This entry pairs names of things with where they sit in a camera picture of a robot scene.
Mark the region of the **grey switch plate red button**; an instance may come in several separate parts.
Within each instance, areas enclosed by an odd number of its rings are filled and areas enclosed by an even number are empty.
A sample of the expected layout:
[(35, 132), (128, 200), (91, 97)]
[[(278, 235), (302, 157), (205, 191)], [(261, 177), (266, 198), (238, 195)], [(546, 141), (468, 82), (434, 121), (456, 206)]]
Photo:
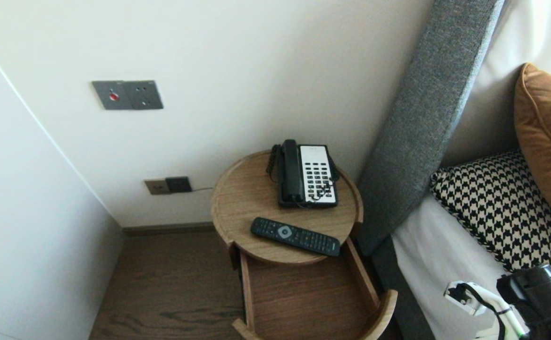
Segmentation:
[(105, 110), (130, 110), (122, 80), (94, 80), (91, 82)]

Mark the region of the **grey wall plate with holes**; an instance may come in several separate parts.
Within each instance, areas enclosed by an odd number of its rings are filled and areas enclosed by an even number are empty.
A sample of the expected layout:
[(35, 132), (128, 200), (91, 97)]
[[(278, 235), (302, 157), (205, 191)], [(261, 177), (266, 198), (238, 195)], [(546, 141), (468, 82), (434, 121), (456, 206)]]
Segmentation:
[(157, 84), (154, 80), (131, 80), (123, 83), (133, 110), (162, 110)]

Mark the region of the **black white houndstooth pillow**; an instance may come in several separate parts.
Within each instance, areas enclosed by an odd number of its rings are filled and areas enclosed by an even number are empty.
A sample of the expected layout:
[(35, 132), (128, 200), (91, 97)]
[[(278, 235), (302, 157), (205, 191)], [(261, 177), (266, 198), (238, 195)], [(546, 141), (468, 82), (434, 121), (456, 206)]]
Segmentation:
[(440, 168), (429, 189), (507, 272), (551, 265), (551, 206), (519, 149)]

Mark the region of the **grey fabric headboard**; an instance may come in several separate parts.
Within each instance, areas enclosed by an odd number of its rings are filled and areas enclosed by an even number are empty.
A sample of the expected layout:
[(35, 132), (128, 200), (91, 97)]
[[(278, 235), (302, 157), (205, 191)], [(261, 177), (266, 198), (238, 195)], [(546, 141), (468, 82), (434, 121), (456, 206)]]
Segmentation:
[(434, 0), (360, 174), (360, 252), (370, 256), (421, 202), (465, 109), (505, 0)]

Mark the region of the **white bed sheet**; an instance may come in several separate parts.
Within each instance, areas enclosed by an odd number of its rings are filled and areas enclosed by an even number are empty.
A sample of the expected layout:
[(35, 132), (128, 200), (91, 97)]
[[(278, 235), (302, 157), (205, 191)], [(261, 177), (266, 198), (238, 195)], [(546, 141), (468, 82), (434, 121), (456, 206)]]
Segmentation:
[(474, 282), (497, 294), (506, 270), (431, 195), (425, 195), (392, 234), (398, 266), (436, 340), (473, 340), (478, 331), (498, 329), (486, 310), (473, 316), (444, 297), (452, 281)]

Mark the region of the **curved wooden table drawer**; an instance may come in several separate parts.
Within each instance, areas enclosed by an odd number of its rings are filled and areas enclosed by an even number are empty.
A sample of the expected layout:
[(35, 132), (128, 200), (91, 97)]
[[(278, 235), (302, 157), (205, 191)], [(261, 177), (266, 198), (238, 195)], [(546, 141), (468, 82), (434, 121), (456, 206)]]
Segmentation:
[(351, 240), (340, 256), (309, 265), (267, 264), (239, 256), (243, 340), (380, 340), (398, 292), (377, 293)]

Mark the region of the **brown wooden baseboard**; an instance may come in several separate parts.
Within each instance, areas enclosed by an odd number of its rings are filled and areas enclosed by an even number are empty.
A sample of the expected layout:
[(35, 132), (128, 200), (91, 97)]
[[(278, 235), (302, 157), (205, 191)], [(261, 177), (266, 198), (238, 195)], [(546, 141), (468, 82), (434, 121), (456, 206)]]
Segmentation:
[(138, 226), (122, 228), (122, 233), (128, 238), (151, 237), (155, 235), (188, 234), (196, 232), (215, 231), (212, 222), (192, 222), (183, 224), (167, 224), (154, 226)]

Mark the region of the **round wooden bedside table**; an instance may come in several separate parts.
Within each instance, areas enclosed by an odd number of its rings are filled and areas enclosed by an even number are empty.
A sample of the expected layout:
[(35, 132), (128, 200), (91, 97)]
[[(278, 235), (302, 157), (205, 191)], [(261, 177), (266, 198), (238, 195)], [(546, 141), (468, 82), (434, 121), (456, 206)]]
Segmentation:
[(266, 173), (270, 151), (252, 153), (228, 168), (213, 190), (211, 215), (232, 267), (246, 255), (273, 265), (309, 265), (325, 256), (258, 237), (251, 233), (256, 217), (269, 218), (329, 235), (344, 243), (364, 221), (364, 205), (355, 183), (339, 169), (336, 207), (282, 207), (277, 184)]

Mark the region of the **black remote control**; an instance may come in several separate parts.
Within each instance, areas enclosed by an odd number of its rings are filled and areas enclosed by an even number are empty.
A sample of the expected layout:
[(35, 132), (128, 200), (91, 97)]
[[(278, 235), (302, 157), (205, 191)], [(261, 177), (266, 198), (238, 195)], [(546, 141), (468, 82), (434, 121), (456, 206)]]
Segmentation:
[(321, 255), (340, 254), (341, 243), (334, 237), (267, 218), (256, 217), (251, 223), (251, 233)]

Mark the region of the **dark grey bed frame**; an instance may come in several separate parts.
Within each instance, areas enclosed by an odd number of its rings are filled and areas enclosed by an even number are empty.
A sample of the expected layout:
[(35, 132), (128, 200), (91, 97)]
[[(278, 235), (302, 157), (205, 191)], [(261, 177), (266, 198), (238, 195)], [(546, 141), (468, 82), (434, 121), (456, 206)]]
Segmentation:
[(425, 314), (399, 265), (392, 237), (387, 237), (370, 256), (381, 286), (398, 292), (394, 320), (403, 340), (436, 340)]

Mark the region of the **black telephone handset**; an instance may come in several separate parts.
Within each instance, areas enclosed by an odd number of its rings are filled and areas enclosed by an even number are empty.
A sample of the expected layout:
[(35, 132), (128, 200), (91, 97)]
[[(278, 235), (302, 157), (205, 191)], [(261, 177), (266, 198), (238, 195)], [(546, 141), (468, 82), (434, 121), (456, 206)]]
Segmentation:
[(296, 141), (285, 140), (282, 144), (283, 183), (282, 198), (285, 202), (299, 203), (304, 200), (303, 179)]

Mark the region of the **brass wall socket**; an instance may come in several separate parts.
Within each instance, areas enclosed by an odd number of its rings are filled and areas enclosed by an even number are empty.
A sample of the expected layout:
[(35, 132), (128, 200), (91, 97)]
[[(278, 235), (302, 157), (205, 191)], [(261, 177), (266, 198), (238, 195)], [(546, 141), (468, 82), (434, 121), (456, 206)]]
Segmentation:
[(170, 195), (171, 191), (165, 179), (144, 180), (146, 188), (151, 195)]

